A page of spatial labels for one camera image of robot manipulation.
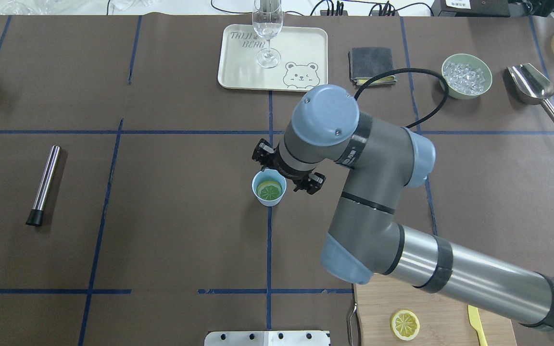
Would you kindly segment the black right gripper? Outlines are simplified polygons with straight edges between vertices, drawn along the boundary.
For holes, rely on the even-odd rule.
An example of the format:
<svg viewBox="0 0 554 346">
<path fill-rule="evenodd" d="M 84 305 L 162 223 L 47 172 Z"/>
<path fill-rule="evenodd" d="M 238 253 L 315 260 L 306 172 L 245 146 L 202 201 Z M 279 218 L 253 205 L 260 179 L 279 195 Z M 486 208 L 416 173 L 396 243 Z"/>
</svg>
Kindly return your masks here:
<svg viewBox="0 0 554 346">
<path fill-rule="evenodd" d="M 321 190 L 326 176 L 313 172 L 317 163 L 303 162 L 297 159 L 284 142 L 273 148 L 266 139 L 260 139 L 253 149 L 252 160 L 260 164 L 260 170 L 272 169 L 286 179 L 294 181 L 294 191 L 305 191 L 314 195 Z"/>
</svg>

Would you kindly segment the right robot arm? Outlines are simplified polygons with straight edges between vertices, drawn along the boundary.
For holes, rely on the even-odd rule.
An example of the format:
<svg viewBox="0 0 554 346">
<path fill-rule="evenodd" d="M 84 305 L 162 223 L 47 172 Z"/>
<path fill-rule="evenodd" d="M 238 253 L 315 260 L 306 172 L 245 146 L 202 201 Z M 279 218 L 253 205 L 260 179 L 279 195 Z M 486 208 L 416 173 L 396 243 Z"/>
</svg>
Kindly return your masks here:
<svg viewBox="0 0 554 346">
<path fill-rule="evenodd" d="M 464 302 L 546 332 L 554 342 L 554 278 L 525 270 L 394 221 L 405 188 L 433 170 L 433 143 L 360 111 L 346 89 L 320 85 L 294 108 L 275 148 L 265 140 L 252 159 L 314 194 L 325 159 L 349 169 L 321 252 L 323 267 L 352 284 L 392 275 L 430 294 Z"/>
</svg>

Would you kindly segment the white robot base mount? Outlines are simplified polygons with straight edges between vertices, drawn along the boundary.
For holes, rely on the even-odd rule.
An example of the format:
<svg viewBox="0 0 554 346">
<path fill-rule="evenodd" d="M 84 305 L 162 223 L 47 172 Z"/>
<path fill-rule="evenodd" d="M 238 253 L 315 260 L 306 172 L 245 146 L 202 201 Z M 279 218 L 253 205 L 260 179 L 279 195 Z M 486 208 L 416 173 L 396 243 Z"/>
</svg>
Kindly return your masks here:
<svg viewBox="0 0 554 346">
<path fill-rule="evenodd" d="M 330 346 L 330 333 L 321 330 L 214 331 L 205 346 Z"/>
</svg>

